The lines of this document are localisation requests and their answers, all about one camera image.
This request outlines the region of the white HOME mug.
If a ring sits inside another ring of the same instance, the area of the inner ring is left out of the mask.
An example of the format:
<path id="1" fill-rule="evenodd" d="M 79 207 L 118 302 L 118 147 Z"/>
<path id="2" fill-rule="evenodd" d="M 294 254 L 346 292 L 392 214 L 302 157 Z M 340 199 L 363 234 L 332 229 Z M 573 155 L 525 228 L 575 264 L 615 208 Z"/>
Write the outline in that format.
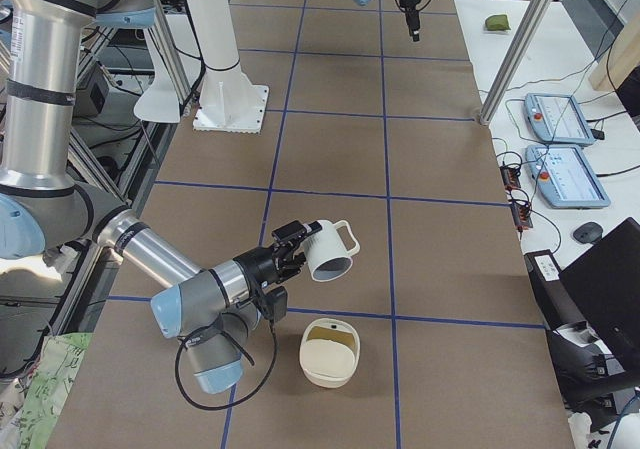
<path id="1" fill-rule="evenodd" d="M 316 282 L 329 282 L 346 274 L 353 265 L 353 256 L 360 251 L 360 243 L 346 220 L 331 222 L 319 220 L 321 230 L 302 243 L 311 278 Z M 339 230 L 345 228 L 353 242 L 348 249 Z"/>

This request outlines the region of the green cloth pouch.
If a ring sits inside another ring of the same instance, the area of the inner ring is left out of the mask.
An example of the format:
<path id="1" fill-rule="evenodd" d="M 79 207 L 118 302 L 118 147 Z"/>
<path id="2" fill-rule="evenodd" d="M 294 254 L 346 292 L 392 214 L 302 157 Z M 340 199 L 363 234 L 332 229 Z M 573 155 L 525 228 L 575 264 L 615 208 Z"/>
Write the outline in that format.
<path id="1" fill-rule="evenodd" d="M 484 27 L 489 32 L 508 32 L 511 30 L 507 14 L 492 14 L 484 21 Z"/>

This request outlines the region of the left USB hub orange ports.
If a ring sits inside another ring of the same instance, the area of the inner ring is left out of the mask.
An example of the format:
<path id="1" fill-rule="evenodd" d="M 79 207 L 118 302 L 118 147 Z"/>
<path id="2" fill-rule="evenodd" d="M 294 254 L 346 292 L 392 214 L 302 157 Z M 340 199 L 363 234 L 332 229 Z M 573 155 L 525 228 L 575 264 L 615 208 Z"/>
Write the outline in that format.
<path id="1" fill-rule="evenodd" d="M 506 191 L 511 192 L 521 189 L 519 169 L 516 167 L 502 165 L 499 170 Z"/>

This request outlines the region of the usb hub orange ports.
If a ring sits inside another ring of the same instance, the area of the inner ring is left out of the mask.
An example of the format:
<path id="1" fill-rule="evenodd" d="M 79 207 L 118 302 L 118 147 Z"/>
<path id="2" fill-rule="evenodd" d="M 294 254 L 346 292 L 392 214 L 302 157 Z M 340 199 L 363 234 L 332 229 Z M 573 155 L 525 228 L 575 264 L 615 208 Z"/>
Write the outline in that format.
<path id="1" fill-rule="evenodd" d="M 511 207 L 516 229 L 518 231 L 531 229 L 533 223 L 531 220 L 530 204 L 526 201 L 513 200 Z"/>
<path id="2" fill-rule="evenodd" d="M 502 165 L 499 170 L 506 191 L 511 192 L 521 189 L 519 169 L 516 167 Z"/>

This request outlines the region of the right USB hub orange ports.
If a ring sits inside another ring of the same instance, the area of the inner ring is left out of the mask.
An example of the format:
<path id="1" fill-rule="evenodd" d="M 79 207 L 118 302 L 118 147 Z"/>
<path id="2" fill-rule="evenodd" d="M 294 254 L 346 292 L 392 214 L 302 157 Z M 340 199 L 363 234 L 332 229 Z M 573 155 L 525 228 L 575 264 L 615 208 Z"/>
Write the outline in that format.
<path id="1" fill-rule="evenodd" d="M 513 200 L 511 207 L 516 229 L 518 231 L 531 229 L 533 223 L 531 220 L 530 204 L 526 201 Z"/>

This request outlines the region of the dark box with label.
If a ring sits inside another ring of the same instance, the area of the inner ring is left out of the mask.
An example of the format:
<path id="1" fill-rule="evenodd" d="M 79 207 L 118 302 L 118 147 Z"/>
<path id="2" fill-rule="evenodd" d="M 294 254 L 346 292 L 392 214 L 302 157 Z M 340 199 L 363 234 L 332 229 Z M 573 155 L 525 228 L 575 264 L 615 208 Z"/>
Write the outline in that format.
<path id="1" fill-rule="evenodd" d="M 586 321 L 565 290 L 560 266 L 549 249 L 525 253 L 524 262 L 536 302 L 550 330 Z"/>

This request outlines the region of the black computer mouse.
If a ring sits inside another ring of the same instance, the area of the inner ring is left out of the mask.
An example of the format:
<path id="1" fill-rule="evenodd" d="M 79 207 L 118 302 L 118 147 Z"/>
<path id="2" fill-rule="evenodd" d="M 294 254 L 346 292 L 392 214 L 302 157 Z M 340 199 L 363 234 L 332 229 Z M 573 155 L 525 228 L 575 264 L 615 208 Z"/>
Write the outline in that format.
<path id="1" fill-rule="evenodd" d="M 581 244 L 596 244 L 603 237 L 603 228 L 597 222 L 589 221 L 577 227 L 572 237 Z"/>

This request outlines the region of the black laptop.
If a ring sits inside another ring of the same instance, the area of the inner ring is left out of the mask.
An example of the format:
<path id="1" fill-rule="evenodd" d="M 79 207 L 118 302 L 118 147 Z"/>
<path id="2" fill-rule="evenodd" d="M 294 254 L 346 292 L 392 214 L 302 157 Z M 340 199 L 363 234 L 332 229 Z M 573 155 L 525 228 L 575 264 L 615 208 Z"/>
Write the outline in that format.
<path id="1" fill-rule="evenodd" d="M 639 367 L 639 223 L 623 220 L 560 273 L 589 325 L 627 370 Z"/>

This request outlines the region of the patterned green cloth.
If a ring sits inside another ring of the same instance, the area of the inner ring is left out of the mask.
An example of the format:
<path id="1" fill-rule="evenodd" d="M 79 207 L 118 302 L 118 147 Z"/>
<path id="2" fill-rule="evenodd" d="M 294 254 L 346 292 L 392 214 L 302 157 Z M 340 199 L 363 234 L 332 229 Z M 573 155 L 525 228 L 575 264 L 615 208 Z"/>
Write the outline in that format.
<path id="1" fill-rule="evenodd" d="M 58 422 L 92 339 L 89 332 L 46 337 L 24 380 L 1 391 L 1 446 L 44 448 Z"/>

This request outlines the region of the aluminium frame post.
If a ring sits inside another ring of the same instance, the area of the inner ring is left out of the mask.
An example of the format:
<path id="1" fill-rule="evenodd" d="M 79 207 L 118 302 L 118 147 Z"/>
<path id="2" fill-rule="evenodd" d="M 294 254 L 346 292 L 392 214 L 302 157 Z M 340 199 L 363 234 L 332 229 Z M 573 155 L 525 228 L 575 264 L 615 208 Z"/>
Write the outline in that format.
<path id="1" fill-rule="evenodd" d="M 478 114 L 478 122 L 481 125 L 490 125 L 551 2 L 552 0 L 529 1 L 515 36 Z"/>

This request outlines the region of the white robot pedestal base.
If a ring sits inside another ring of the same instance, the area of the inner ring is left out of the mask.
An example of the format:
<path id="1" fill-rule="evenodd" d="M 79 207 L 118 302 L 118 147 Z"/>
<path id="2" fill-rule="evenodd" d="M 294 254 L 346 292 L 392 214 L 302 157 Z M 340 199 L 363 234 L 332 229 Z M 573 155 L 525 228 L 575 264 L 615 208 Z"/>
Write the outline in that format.
<path id="1" fill-rule="evenodd" d="M 186 1 L 206 68 L 194 128 L 260 132 L 269 88 L 242 70 L 228 0 Z"/>

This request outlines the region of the teach pendant near post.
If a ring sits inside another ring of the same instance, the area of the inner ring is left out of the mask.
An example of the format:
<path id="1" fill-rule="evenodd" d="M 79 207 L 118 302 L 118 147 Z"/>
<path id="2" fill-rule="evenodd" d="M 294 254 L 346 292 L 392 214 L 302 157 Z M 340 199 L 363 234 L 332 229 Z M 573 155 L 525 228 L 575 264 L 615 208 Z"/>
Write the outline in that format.
<path id="1" fill-rule="evenodd" d="M 529 126 L 544 143 L 587 147 L 596 141 L 571 95 L 529 93 L 524 99 L 524 110 Z"/>

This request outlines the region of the teach pendant far from post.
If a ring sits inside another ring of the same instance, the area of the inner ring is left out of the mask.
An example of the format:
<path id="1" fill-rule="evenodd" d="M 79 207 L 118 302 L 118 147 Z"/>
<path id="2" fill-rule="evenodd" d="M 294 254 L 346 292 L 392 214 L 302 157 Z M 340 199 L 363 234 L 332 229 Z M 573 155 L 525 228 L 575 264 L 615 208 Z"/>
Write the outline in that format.
<path id="1" fill-rule="evenodd" d="M 580 146 L 533 144 L 525 149 L 524 163 L 534 191 L 552 208 L 600 209 L 610 198 Z"/>

